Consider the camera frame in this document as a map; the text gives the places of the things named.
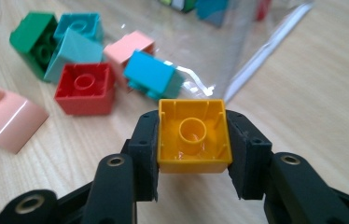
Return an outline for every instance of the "red lego brick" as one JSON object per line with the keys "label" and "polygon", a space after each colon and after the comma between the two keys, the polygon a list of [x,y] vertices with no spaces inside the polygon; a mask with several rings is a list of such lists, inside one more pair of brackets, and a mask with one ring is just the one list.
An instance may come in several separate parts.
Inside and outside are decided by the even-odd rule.
{"label": "red lego brick", "polygon": [[114,75],[108,63],[69,63],[55,100],[67,115],[105,115],[114,101]]}

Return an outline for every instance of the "green lego brick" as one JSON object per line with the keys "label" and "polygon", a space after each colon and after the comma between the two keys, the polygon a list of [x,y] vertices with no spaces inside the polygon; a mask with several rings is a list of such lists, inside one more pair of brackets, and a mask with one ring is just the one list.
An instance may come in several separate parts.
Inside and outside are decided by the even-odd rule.
{"label": "green lego brick", "polygon": [[57,25],[53,13],[29,12],[9,37],[9,43],[40,80],[44,80],[57,46],[52,38]]}

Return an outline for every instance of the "wooden table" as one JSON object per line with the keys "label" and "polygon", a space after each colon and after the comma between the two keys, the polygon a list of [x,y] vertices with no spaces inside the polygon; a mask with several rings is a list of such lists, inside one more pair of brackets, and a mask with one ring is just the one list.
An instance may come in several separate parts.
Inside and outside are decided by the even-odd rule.
{"label": "wooden table", "polygon": [[[157,104],[117,91],[103,117],[66,116],[55,86],[37,81],[8,44],[29,10],[70,11],[56,1],[0,1],[0,87],[45,107],[50,117],[17,155],[0,148],[0,211],[31,189],[58,197],[92,181],[99,160],[120,151],[140,115]],[[271,58],[227,105],[273,142],[309,161],[327,183],[349,194],[349,3],[315,2]],[[262,202],[239,201],[227,172],[160,175],[159,201],[139,203],[139,223],[266,223]]]}

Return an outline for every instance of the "yellow lego duplo brick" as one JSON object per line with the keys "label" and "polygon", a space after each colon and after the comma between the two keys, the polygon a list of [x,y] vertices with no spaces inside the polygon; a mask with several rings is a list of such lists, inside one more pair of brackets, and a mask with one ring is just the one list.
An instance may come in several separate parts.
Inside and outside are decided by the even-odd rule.
{"label": "yellow lego duplo brick", "polygon": [[160,100],[162,173],[221,173],[232,163],[222,100]]}

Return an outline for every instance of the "clear plastic container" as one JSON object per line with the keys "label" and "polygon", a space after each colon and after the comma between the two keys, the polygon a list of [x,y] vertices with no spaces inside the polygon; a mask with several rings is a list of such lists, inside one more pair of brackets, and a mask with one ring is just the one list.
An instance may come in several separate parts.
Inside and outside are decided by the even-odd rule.
{"label": "clear plastic container", "polygon": [[200,20],[159,0],[64,0],[72,12],[101,15],[104,44],[139,30],[155,39],[155,56],[173,64],[186,79],[179,98],[230,98],[262,65],[312,0],[272,0],[256,21],[259,0],[228,0],[221,26]]}

